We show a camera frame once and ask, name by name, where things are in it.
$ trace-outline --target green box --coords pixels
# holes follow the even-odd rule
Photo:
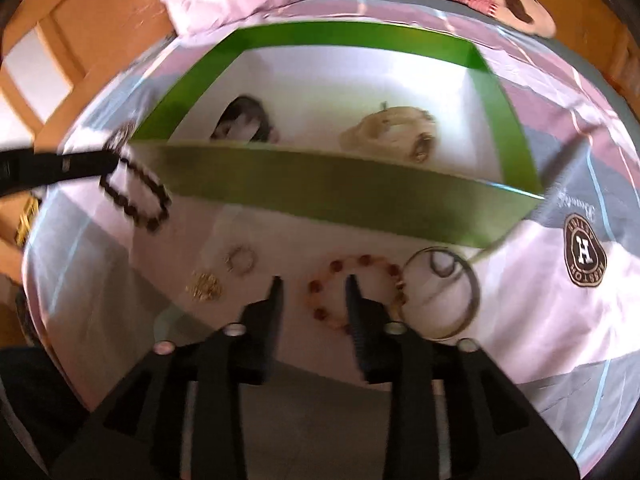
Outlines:
[[[244,51],[300,45],[391,50],[466,67],[491,127],[504,183],[272,144],[166,143],[201,95]],[[170,191],[183,196],[476,248],[500,239],[542,200],[520,123],[475,45],[399,25],[294,22],[236,30],[160,101],[137,129],[132,147]]]

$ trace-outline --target screw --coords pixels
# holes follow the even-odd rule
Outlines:
[[[238,337],[246,334],[246,327],[242,323],[230,323],[222,329],[222,332],[229,337]]]
[[[473,352],[478,351],[480,347],[478,346],[478,343],[475,342],[475,340],[473,339],[461,339],[460,341],[458,341],[458,349],[461,352],[465,352],[467,354],[471,354]]]
[[[385,332],[391,335],[402,335],[406,332],[406,325],[393,321],[385,325]]]
[[[169,355],[174,353],[175,343],[172,341],[159,341],[154,345],[154,352],[158,355]]]

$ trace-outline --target wooden furniture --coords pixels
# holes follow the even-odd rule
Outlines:
[[[15,312],[0,303],[0,348],[24,346],[24,336]]]
[[[23,0],[4,32],[2,54],[34,28],[71,92],[49,118],[37,115],[5,66],[0,92],[40,150],[55,150],[115,75],[173,33],[160,0]],[[22,255],[14,237],[27,200],[20,194],[0,201],[0,273],[15,282],[21,282]]]
[[[556,39],[602,73],[609,69],[620,20],[607,0],[538,0],[558,27]]]
[[[640,117],[640,48],[626,27],[618,34],[606,79]]]

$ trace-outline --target dark bead bracelet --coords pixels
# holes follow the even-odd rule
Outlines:
[[[134,121],[126,121],[125,123],[122,123],[107,140],[104,145],[104,149],[120,153],[127,141],[133,136],[135,129],[136,123]],[[144,227],[147,231],[153,233],[157,231],[160,225],[169,218],[168,207],[171,205],[169,194],[162,184],[148,176],[148,174],[146,174],[139,165],[135,164],[125,156],[121,156],[120,161],[131,173],[138,177],[140,182],[147,186],[151,193],[158,199],[160,212],[154,217],[142,214],[138,208],[129,201],[128,197],[124,196],[111,186],[106,176],[102,176],[100,178],[100,187],[109,197],[111,197],[113,203],[122,209],[126,216],[133,219],[133,223],[137,227]]]

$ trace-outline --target silver ring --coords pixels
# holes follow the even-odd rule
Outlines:
[[[254,270],[257,259],[253,249],[240,245],[232,248],[226,255],[226,269],[238,276],[246,276]]]

